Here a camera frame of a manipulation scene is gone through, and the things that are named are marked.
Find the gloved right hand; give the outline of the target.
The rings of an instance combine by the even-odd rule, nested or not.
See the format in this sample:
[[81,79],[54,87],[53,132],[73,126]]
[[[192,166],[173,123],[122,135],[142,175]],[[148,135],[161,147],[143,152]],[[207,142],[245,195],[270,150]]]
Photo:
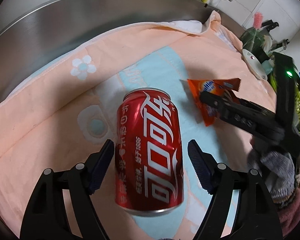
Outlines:
[[252,137],[247,166],[249,169],[258,170],[274,204],[283,207],[295,192],[295,166],[292,157],[288,152],[261,152],[255,146],[256,142],[259,140]]

